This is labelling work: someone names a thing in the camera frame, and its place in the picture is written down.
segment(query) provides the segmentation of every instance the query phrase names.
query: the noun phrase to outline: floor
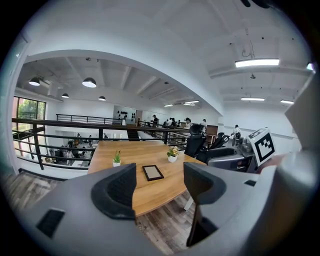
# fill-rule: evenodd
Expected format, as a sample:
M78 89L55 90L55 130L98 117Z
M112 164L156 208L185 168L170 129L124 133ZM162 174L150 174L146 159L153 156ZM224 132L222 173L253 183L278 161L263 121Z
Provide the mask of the floor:
M60 182L22 171L18 176L7 175L2 179L2 188L14 211L31 207L37 200L54 189ZM186 250L195 203L184 210L190 194L186 191L166 205L136 218L136 225L165 255Z

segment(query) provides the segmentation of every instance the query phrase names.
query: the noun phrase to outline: ceiling light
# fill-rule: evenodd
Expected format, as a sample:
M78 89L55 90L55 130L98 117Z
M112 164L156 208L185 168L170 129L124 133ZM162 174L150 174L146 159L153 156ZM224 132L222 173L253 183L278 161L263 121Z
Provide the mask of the ceiling light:
M91 77L88 77L88 78L84 79L83 82L82 82L82 84L83 84L84 86L90 87L90 88L94 88L94 87L97 86L96 81L95 81L93 78L91 78Z
M312 63L308 63L308 65L306 66L306 69L311 70L311 71L315 71L314 65Z
M249 66L278 66L279 62L280 60L278 58L248 59L236 61L235 66L237 68Z
M32 85L32 86L39 86L40 85L40 80L39 80L39 78L34 77L29 81L29 84Z
M242 101L258 101L258 102L263 102L265 99L264 98L241 98Z
M287 104L293 104L293 103L294 103L293 101L284 100L284 99L282 99L280 102L281 102L281 103L287 103Z
M194 100L194 101L185 102L184 104L197 103L197 102L199 102L199 100Z

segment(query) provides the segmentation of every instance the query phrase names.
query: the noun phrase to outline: white flower pot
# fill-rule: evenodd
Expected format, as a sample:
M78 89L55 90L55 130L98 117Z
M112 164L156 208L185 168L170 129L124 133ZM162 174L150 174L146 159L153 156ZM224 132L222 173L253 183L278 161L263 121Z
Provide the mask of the white flower pot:
M168 161L170 162L170 163L174 163L176 160L177 160L177 158L178 158L178 156L168 156Z
M113 167L117 167L121 165L121 161L120 162L115 162L114 160L112 161L113 163Z

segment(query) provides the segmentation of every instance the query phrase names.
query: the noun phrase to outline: wooden tabletop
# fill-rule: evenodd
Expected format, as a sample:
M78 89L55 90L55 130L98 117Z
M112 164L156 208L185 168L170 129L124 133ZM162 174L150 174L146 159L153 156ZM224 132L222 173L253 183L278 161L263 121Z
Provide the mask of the wooden tabletop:
M116 150L121 150L121 165L136 163L132 207L136 216L140 216L165 205L186 190L184 162L204 164L184 153L171 163L167 157L169 148L162 141L99 141L88 174L112 168ZM142 166L150 165L156 165L164 178L147 181Z

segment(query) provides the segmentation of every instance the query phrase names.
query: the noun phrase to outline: potted plant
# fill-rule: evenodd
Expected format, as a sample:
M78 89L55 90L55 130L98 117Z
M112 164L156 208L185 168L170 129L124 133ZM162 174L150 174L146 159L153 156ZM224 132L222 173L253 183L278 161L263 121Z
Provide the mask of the potted plant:
M115 152L115 156L113 159L113 167L117 167L121 165L121 160L120 160L120 151L118 152L118 150Z
M168 156L168 161L170 163L174 163L177 160L179 155L178 147L175 146L173 148L170 148L170 150L166 153L166 155Z

